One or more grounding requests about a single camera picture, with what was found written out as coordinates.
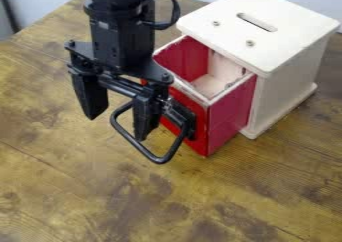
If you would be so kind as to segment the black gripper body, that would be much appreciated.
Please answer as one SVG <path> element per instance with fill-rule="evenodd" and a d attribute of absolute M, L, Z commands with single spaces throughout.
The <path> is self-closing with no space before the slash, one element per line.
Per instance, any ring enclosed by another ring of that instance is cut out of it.
<path fill-rule="evenodd" d="M 152 59 L 155 31 L 168 27 L 155 21 L 154 6 L 124 9 L 86 6 L 91 41 L 70 41 L 70 73 L 99 77 L 107 90 L 154 98 L 168 97 L 173 75 Z"/>

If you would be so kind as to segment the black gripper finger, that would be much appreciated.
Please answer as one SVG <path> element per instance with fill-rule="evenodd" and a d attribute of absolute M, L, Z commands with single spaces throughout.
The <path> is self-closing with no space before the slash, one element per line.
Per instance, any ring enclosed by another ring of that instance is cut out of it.
<path fill-rule="evenodd" d="M 134 107 L 134 134 L 142 142 L 150 132 L 158 128 L 162 116 L 160 102 L 151 96 L 139 94 L 132 101 Z"/>
<path fill-rule="evenodd" d="M 98 76 L 76 73 L 71 78 L 83 113 L 94 120 L 108 108 L 107 89 L 100 85 Z"/>

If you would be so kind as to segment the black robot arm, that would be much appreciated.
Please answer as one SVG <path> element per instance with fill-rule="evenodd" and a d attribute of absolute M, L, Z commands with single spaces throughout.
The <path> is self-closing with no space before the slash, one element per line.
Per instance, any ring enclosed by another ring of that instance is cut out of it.
<path fill-rule="evenodd" d="M 88 119 L 108 108 L 108 92 L 132 98 L 134 139 L 143 141 L 159 126 L 162 102 L 168 99 L 171 73 L 152 58 L 155 32 L 181 18 L 173 5 L 167 21 L 155 19 L 158 0 L 86 0 L 91 40 L 66 44 L 74 90 Z"/>

